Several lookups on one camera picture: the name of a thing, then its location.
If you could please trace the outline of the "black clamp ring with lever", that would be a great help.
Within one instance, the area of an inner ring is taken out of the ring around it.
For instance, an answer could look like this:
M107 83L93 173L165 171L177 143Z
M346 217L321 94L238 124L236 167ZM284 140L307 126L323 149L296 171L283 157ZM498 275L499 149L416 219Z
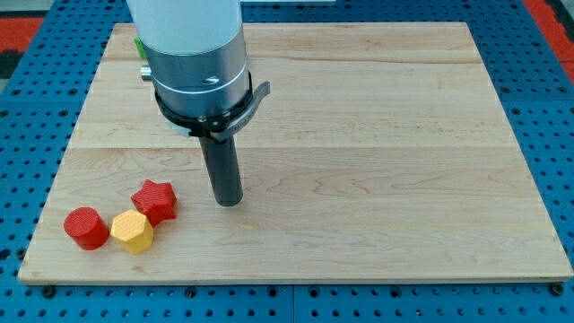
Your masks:
M182 116L170 109L159 93L155 92L154 96L161 114L176 133L185 137L207 138L222 142L233 137L251 121L261 101L271 92L269 81L260 83L255 89L252 85L251 74L249 74L250 88L244 100L231 110L209 118Z

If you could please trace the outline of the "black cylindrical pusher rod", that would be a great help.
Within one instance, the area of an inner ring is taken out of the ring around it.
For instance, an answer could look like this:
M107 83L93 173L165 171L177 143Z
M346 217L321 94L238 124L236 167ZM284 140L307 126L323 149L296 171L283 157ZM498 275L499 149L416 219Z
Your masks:
M230 207L243 197L234 138L215 141L199 139L214 198L219 205Z

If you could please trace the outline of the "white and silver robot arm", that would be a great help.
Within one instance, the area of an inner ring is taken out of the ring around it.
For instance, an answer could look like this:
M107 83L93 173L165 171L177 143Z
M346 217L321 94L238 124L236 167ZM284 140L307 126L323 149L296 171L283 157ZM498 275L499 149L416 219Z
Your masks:
M216 202L243 197L234 136L270 84L248 68L239 0L128 0L154 97L177 133L198 138Z

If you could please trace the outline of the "green block behind arm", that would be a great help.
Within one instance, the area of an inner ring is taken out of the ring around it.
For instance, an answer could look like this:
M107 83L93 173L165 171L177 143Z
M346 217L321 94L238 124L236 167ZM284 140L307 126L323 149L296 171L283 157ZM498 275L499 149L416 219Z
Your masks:
M134 38L135 47L137 49L138 55L142 59L146 59L144 44L139 37Z

